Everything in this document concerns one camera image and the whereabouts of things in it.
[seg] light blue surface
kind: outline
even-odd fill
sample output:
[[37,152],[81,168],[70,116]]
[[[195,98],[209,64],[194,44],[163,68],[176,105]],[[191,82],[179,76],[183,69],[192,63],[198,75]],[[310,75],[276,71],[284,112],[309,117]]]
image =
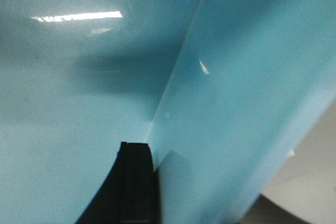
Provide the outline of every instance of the light blue surface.
[[237,223],[336,94],[335,0],[202,0],[148,142],[163,223]]
[[234,223],[336,94],[335,13],[334,0],[0,0],[0,223],[74,223],[121,141],[150,143],[164,224]]
[[1,224],[76,221],[120,142],[144,142],[198,2],[0,0]]

